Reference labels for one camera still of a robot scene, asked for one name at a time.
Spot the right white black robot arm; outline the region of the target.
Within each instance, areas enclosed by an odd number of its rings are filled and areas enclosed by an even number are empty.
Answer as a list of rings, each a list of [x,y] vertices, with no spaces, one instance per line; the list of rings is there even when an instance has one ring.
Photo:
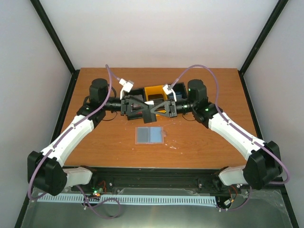
[[[158,114],[160,107],[163,107],[160,115],[170,118],[178,113],[192,113],[198,123],[223,137],[246,160],[243,166],[223,168],[217,177],[221,185],[245,184],[260,190],[268,184],[278,183],[275,179],[283,172],[279,146],[273,141],[264,142],[232,121],[221,108],[209,101],[207,88],[201,80],[188,82],[188,97],[180,104],[172,88],[164,85],[163,90],[167,95],[172,94],[173,99],[157,103],[148,101],[152,105],[152,113]]]

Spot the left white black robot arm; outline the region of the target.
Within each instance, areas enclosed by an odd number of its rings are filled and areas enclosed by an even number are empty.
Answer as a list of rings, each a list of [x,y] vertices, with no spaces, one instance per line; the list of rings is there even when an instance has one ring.
[[[31,152],[27,159],[28,196],[33,187],[56,196],[66,187],[83,185],[88,191],[98,188],[99,179],[89,168],[78,167],[63,169],[63,166],[76,146],[91,133],[104,119],[106,111],[120,111],[127,115],[130,110],[143,113],[153,107],[154,102],[141,100],[129,95],[132,81],[120,79],[122,85],[120,97],[111,97],[114,93],[112,83],[98,78],[89,87],[89,96],[77,111],[70,125],[46,148],[40,152]]]

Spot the black credit card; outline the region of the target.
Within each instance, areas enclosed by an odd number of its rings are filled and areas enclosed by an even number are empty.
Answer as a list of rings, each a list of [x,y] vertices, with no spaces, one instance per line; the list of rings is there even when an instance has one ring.
[[[152,113],[150,109],[142,111],[142,117],[145,124],[157,121],[156,114]]]
[[[138,127],[137,128],[137,142],[138,143],[147,143],[149,140],[149,130],[147,127]]]

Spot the black card bin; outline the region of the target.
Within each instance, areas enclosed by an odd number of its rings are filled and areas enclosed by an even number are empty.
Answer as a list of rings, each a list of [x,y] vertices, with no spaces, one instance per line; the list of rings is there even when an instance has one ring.
[[[125,92],[124,96],[126,97],[127,95],[132,95],[132,96],[134,96],[135,98],[137,98],[141,101],[146,101],[145,90],[144,90],[143,87],[142,88],[137,88],[137,89],[132,89],[128,93]],[[139,104],[132,104],[131,105],[132,114],[127,116],[128,121],[135,120],[135,119],[140,119],[140,118],[143,117],[142,112],[138,112],[138,113],[135,114],[136,110],[138,110],[140,108],[141,108],[141,106]]]
[[[176,94],[177,101],[188,98],[187,89],[184,83],[177,83],[172,89]]]

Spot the yellow card bin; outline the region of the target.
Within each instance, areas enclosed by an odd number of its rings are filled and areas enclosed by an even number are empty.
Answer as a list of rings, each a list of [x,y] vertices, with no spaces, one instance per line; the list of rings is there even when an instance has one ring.
[[[165,94],[165,92],[162,89],[163,85],[156,85],[156,86],[147,86],[144,88],[145,90],[145,96],[146,96],[146,102],[151,103],[153,102],[153,104],[156,106],[159,103],[163,102],[163,101],[149,101],[148,100],[148,95],[153,95],[153,94],[163,94],[164,96],[164,101],[168,100],[167,95]]]

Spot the pink leather card holder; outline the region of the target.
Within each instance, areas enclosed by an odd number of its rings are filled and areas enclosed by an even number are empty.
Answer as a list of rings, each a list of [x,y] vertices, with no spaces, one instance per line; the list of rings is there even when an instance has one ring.
[[[137,128],[135,130],[135,143],[136,144],[163,144],[164,143],[164,137],[165,137],[166,133],[163,130],[163,127],[160,127],[160,126],[147,127],[149,130],[149,140],[147,143],[138,143],[137,142]]]

